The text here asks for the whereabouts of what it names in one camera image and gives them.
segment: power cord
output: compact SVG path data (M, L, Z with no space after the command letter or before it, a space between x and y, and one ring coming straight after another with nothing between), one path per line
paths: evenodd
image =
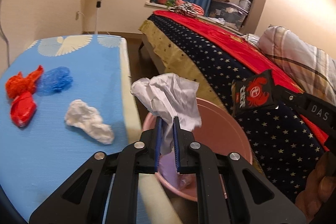
M2 3L2 0L0 0L0 15L1 15L1 3ZM1 20L0 20L0 37L6 43L6 47L7 47L7 66L9 68L9 66L11 65L11 62L9 61L9 41L8 41L7 37L5 36L5 33L3 32L3 29L2 29L2 26L1 26Z

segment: plastic storage box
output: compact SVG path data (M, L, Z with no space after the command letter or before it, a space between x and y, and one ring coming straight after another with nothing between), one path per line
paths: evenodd
M222 18L225 25L235 30L239 30L248 11L238 5L228 2L212 0L209 8L209 17Z

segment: bed leg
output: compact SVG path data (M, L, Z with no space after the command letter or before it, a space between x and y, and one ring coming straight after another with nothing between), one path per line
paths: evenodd
M143 44L143 42L141 42L141 45L140 45L140 47L138 49L139 52L140 52L140 50L142 49L143 46L144 46L144 44Z

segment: striped cloth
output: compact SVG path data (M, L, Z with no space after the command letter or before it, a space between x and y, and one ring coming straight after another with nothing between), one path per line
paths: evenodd
M181 15L184 15L184 16L187 16L187 17L192 17L192 18L197 17L197 12L194 9L193 4L190 3L190 2L185 2L185 3L182 3L181 5L175 6L175 7L169 7L168 10L172 11L172 12L175 12L175 13L178 13L178 14L181 14Z
M336 60L284 27L270 27L259 49L295 82L316 97L336 105Z

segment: blue plastic bag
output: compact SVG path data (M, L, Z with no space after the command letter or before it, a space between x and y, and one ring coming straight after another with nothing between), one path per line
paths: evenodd
M58 67L43 73L37 82L38 95L51 95L70 88L73 78L69 76L70 69Z

